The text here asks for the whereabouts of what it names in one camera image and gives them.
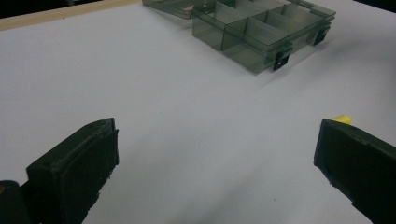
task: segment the wooden edge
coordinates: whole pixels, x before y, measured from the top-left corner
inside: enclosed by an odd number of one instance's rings
[[[104,0],[74,7],[63,7],[16,17],[4,18],[0,20],[0,31],[38,24],[45,21],[60,20],[113,7],[122,7],[138,2],[141,2],[141,0]]]

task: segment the table surface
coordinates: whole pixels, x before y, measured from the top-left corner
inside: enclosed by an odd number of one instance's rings
[[[141,4],[0,32],[0,179],[113,117],[120,165],[84,223],[371,223],[313,165],[322,119],[396,145],[396,14],[349,0],[251,75]]]

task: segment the plastic organizer box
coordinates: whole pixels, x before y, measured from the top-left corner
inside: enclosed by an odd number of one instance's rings
[[[254,74],[280,68],[306,45],[320,43],[335,12],[301,0],[143,0],[183,19],[192,34]]]

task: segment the white table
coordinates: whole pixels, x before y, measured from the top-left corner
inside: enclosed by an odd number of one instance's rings
[[[350,0],[318,46],[251,75],[134,4],[0,32],[0,179],[114,117],[120,165],[85,224],[371,223],[313,165],[322,119],[396,146],[396,14]]]

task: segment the yellow object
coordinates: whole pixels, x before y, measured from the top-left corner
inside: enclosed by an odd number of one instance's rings
[[[350,124],[352,122],[352,120],[350,119],[350,117],[348,115],[341,115],[341,116],[333,118],[332,120],[338,121],[341,123],[345,123],[345,124]]]

